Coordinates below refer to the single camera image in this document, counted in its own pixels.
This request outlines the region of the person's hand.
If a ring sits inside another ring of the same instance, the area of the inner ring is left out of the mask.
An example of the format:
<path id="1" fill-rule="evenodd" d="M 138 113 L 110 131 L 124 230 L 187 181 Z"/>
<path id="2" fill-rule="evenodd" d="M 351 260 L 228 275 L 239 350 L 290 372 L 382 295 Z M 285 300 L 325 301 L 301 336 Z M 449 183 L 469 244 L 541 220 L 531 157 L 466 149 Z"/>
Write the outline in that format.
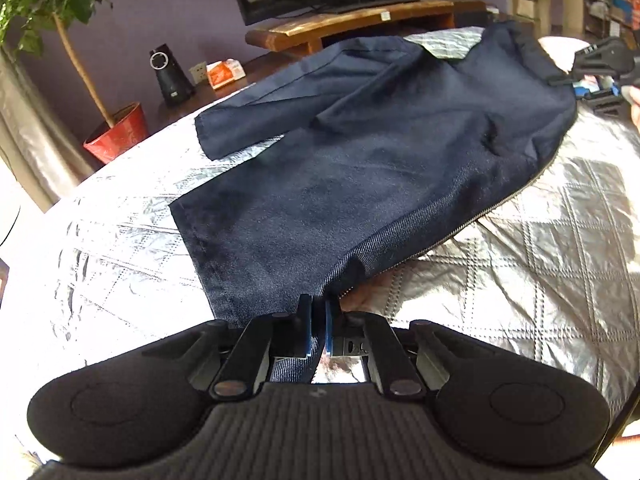
<path id="1" fill-rule="evenodd" d="M 630 119 L 640 131 L 640 89 L 636 86 L 621 86 L 620 94 L 630 106 Z"/>

